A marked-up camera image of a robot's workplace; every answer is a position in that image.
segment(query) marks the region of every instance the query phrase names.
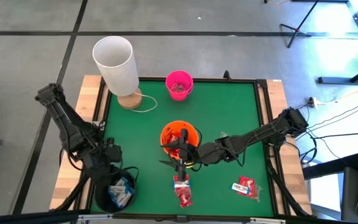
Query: orange bowl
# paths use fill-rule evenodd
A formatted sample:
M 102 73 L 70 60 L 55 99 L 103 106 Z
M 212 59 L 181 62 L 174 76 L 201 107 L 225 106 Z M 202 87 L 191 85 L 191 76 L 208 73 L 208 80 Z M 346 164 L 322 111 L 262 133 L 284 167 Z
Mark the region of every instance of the orange bowl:
M 189 133 L 189 139 L 188 139 L 189 143 L 194 146 L 197 146 L 199 142 L 198 132 L 190 123 L 187 123 L 186 121 L 172 121 L 171 123 L 167 124 L 162 129 L 161 136 L 160 136 L 160 144 L 164 145 L 170 143 L 172 135 L 180 136 L 182 128 L 187 129 Z M 165 153 L 168 154 L 169 147 L 165 147 L 164 151 Z M 172 151 L 171 151 L 171 157 L 180 160 L 179 156 L 173 154 Z

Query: green mat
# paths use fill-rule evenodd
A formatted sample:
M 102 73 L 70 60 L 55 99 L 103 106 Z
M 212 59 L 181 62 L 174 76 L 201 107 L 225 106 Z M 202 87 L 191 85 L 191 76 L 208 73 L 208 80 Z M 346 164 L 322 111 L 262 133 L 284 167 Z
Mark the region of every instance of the green mat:
M 158 101 L 157 108 L 147 113 L 135 113 L 122 109 L 113 96 L 106 125 L 105 137 L 114 137 L 122 147 L 124 167 L 136 166 L 140 170 L 136 199 L 125 213 L 273 216 L 261 143 L 247 148 L 244 167 L 236 161 L 222 161 L 203 166 L 198 172 L 188 169 L 194 205 L 186 208 L 180 207 L 173 190 L 175 171 L 158 162 L 168 160 L 160 147 L 160 133 L 171 121 L 187 121 L 198 128 L 203 143 L 219 138 L 222 131 L 233 135 L 258 128 L 253 84 L 195 83 L 190 96 L 182 102 L 170 98 L 165 82 L 141 81 L 140 89 Z M 144 98 L 137 110 L 146 110 L 153 105 L 151 99 Z M 263 188 L 259 202 L 230 189 L 241 175 L 255 179 Z M 103 212 L 94 200 L 91 212 Z

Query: black bin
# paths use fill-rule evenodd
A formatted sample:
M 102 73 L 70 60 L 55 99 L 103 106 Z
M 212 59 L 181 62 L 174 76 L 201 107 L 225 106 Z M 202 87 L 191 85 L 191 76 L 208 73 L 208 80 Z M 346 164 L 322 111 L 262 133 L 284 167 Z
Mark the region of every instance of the black bin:
M 116 172 L 117 169 L 118 168 L 115 167 L 113 169 L 113 172 Z M 136 177 L 134 177 L 130 172 L 128 172 L 129 169 L 137 170 Z M 107 213 L 123 212 L 126 208 L 130 207 L 130 205 L 132 205 L 136 197 L 136 180 L 138 175 L 139 175 L 138 168 L 128 167 L 125 169 L 121 169 L 120 171 L 118 171 L 117 174 L 114 174 L 111 177 L 110 185 L 115 185 L 121 179 L 121 177 L 124 177 L 128 180 L 129 186 L 134 189 L 133 196 L 128 200 L 124 208 L 118 208 L 116 204 L 111 200 L 111 196 L 108 193 L 108 187 L 109 187 L 108 185 L 96 185 L 94 190 L 94 199 L 98 207 Z

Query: concrete floor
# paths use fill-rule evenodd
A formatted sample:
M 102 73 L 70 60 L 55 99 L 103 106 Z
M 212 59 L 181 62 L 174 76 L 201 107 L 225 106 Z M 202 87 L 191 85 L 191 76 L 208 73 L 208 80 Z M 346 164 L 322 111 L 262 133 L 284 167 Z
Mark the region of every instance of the concrete floor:
M 0 30 L 73 30 L 81 0 L 0 0 Z M 358 11 L 358 1 L 354 7 Z M 80 31 L 244 31 L 279 32 L 279 23 L 297 26 L 313 3 L 281 6 L 262 1 L 92 0 Z M 346 4 L 319 3 L 303 26 L 308 32 L 358 32 Z M 0 215 L 8 214 L 30 156 L 44 108 L 34 101 L 38 89 L 54 82 L 69 36 L 0 36 Z M 99 74 L 91 56 L 102 36 L 77 37 L 63 79 L 74 107 L 83 75 Z M 291 49 L 288 37 L 125 37 L 134 46 L 140 76 L 164 77 L 187 70 L 194 77 L 283 80 L 288 105 L 298 106 L 316 96 L 330 101 L 358 90 L 354 86 L 318 85 L 320 76 L 351 77 L 358 73 L 358 39 L 298 38 Z M 335 106 L 310 110 L 310 124 L 340 114 L 358 104 L 358 97 Z M 358 131 L 358 114 L 317 135 Z M 327 143 L 338 156 L 358 151 L 358 137 L 332 138 Z M 298 141 L 301 151 L 311 141 Z M 58 172 L 58 129 L 51 123 L 23 212 L 47 211 Z M 335 157 L 318 143 L 319 161 Z

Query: pink cup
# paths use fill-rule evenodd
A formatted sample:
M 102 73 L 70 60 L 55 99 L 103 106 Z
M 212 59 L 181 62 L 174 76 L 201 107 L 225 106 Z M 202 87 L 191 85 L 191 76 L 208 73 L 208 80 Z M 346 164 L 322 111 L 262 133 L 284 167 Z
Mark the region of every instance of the pink cup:
M 193 90 L 193 78 L 185 71 L 173 71 L 165 80 L 165 85 L 172 99 L 182 101 Z

